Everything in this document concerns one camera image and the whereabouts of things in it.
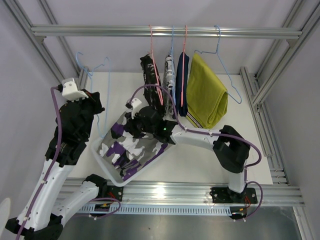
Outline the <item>white plastic basket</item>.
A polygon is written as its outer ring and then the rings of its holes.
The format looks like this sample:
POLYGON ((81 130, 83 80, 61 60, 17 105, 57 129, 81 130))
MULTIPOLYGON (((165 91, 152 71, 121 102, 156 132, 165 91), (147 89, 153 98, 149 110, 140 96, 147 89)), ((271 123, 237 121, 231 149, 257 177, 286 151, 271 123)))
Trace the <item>white plastic basket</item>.
POLYGON ((171 153, 171 146, 157 140, 143 140, 140 151, 142 157, 136 160, 134 155, 127 151, 116 139, 106 136, 110 140, 98 137, 90 145, 91 152, 105 175, 117 187, 123 187, 142 173, 149 171, 153 165, 163 160, 171 153))

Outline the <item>purple camouflage trousers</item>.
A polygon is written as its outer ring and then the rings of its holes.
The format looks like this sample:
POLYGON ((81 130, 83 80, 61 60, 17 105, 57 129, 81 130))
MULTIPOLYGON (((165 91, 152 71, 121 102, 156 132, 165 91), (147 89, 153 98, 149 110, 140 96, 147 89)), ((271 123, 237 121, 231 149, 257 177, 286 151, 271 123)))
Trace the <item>purple camouflage trousers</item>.
MULTIPOLYGON (((125 149, 127 149, 128 152, 133 154, 135 159, 137 161, 139 161, 140 158, 142 157, 142 154, 140 151, 137 151, 137 150, 141 149, 142 146, 145 144, 143 142, 144 139, 150 139, 150 140, 156 140, 156 141, 158 141, 158 140, 156 138, 154 138, 149 133, 142 134, 142 136, 140 136, 140 137, 133 137, 129 132, 125 131, 124 126, 127 123, 128 117, 126 116, 126 114, 128 114, 128 113, 129 112, 122 113, 122 115, 118 118, 118 120, 112 125, 110 130, 107 132, 106 136, 109 136, 109 137, 117 140, 117 142, 120 145, 122 145, 125 149)), ((104 143, 108 144, 110 142, 110 140, 107 139, 106 136, 104 137, 104 139, 105 139, 104 143)))

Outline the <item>olive yellow trousers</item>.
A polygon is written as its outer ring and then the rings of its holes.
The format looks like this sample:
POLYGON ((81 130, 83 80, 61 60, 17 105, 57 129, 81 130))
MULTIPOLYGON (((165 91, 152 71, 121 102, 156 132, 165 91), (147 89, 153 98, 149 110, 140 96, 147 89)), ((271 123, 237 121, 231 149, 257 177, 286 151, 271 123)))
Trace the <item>olive yellow trousers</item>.
POLYGON ((196 128, 212 129, 227 113, 227 89, 197 53, 192 57, 186 99, 186 118, 196 128))

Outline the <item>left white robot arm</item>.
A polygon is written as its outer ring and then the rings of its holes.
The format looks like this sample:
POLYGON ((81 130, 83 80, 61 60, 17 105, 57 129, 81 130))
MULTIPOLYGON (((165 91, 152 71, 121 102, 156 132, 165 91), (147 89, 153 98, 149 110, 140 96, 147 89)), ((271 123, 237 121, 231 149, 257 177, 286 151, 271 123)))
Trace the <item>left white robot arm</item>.
POLYGON ((55 103, 56 128, 45 153, 38 183, 19 216, 8 219, 5 229, 26 240, 57 240, 68 220, 86 203, 107 197, 108 182, 91 174, 61 205, 55 206, 60 190, 89 141, 94 116, 105 108, 100 93, 83 90, 84 97, 55 103))

